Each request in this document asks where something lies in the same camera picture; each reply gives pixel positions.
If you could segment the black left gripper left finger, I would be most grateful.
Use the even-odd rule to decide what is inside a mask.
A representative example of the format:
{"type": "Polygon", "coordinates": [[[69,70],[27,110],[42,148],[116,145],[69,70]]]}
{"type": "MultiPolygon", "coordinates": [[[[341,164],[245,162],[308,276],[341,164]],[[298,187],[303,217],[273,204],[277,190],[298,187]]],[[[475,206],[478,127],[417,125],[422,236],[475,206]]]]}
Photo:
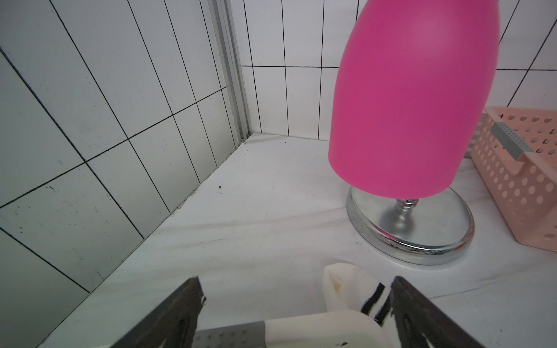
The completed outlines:
{"type": "Polygon", "coordinates": [[[205,300],[199,278],[189,278],[112,348],[191,347],[205,300]]]}

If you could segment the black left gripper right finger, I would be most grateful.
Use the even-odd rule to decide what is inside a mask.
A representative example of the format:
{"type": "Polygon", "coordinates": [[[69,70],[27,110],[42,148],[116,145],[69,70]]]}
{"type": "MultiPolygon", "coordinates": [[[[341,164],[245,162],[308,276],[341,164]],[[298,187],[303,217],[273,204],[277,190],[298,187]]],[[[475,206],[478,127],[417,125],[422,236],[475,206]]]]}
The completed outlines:
{"type": "Polygon", "coordinates": [[[394,278],[390,300],[402,347],[482,346],[402,276],[394,278]]]}

